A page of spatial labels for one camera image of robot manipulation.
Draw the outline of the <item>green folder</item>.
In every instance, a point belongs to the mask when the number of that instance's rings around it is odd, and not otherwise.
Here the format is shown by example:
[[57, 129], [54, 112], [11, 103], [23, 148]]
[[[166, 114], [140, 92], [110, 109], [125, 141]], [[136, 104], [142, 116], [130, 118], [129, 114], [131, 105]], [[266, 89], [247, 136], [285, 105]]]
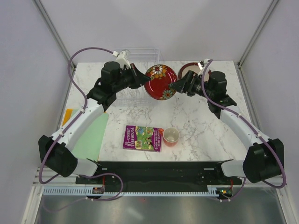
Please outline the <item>green folder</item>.
[[72, 154], [78, 159], [98, 161], [107, 122], [108, 114], [100, 115], [81, 135]]

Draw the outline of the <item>purple treehouse book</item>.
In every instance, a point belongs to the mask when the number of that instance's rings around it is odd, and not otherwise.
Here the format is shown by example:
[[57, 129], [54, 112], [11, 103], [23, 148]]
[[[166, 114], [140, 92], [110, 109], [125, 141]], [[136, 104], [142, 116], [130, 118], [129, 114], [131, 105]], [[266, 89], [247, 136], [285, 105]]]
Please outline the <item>purple treehouse book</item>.
[[125, 128], [123, 149], [161, 152], [162, 136], [159, 129], [148, 126], [129, 126]]

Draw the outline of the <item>dark rimmed cream plate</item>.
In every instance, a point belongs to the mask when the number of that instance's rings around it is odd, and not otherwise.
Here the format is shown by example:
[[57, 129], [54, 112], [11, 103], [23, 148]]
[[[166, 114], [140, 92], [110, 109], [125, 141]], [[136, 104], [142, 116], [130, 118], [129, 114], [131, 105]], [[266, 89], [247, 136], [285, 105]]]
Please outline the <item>dark rimmed cream plate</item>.
[[202, 75], [204, 69], [200, 70], [196, 63], [197, 62], [191, 62], [183, 65], [178, 72], [178, 79], [182, 79], [190, 70], [195, 74]]

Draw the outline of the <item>orange mug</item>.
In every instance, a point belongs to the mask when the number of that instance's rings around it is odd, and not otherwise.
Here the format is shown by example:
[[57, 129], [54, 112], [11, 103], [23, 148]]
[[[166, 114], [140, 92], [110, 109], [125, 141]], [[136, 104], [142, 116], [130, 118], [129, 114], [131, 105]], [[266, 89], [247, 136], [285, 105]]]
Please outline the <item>orange mug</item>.
[[179, 131], [174, 127], [169, 127], [166, 129], [159, 128], [158, 132], [162, 136], [165, 145], [168, 147], [175, 146], [180, 137]]

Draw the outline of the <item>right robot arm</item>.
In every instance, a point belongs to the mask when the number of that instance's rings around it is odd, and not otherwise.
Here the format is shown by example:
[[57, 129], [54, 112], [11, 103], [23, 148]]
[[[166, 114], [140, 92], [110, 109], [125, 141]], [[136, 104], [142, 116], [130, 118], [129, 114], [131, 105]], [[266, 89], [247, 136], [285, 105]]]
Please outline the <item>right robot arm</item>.
[[237, 176], [257, 183], [281, 175], [282, 185], [285, 186], [282, 141], [272, 140], [242, 116], [237, 103], [227, 94], [227, 80], [223, 72], [213, 71], [208, 76], [208, 80], [204, 81], [203, 75], [190, 70], [169, 87], [188, 96], [197, 94], [205, 97], [211, 113], [233, 131], [247, 150], [244, 160], [222, 162], [221, 168], [214, 171], [215, 180], [223, 184], [232, 176]]

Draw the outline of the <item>small red floral plate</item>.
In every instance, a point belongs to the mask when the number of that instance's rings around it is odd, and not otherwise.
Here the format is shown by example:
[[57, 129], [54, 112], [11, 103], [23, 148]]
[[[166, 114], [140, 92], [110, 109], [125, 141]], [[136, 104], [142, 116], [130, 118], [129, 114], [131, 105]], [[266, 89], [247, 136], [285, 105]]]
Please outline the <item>small red floral plate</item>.
[[173, 97], [176, 91], [169, 87], [169, 84], [178, 80], [175, 71], [167, 65], [156, 64], [146, 71], [150, 81], [144, 85], [145, 91], [150, 97], [156, 100], [168, 100]]

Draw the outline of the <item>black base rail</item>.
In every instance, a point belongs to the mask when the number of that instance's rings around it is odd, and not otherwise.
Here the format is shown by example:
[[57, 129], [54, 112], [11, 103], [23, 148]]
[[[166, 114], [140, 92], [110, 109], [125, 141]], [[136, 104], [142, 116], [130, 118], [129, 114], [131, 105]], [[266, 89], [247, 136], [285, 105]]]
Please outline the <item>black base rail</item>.
[[76, 178], [76, 184], [104, 184], [112, 190], [199, 190], [207, 185], [241, 185], [225, 177], [220, 161], [101, 161], [95, 179]]

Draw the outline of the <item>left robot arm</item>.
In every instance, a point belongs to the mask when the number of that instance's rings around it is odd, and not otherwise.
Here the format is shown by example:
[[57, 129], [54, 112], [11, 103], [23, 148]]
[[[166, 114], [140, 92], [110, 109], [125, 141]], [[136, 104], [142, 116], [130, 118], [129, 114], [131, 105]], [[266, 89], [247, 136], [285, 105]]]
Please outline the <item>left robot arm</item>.
[[116, 94], [126, 88], [138, 89], [151, 79], [132, 63], [122, 68], [118, 62], [107, 62], [94, 87], [84, 96], [83, 107], [50, 137], [39, 141], [42, 167], [48, 167], [62, 177], [83, 175], [91, 183], [99, 183], [103, 173], [96, 162], [79, 159], [72, 154], [77, 141], [86, 129], [116, 100]]

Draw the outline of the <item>yellow folder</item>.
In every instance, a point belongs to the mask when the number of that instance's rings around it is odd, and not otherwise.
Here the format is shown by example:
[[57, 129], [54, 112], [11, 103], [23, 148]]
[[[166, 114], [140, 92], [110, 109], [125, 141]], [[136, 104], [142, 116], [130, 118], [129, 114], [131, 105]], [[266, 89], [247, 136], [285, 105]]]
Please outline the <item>yellow folder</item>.
[[66, 109], [62, 126], [64, 126], [70, 120], [72, 113], [73, 113], [73, 109]]

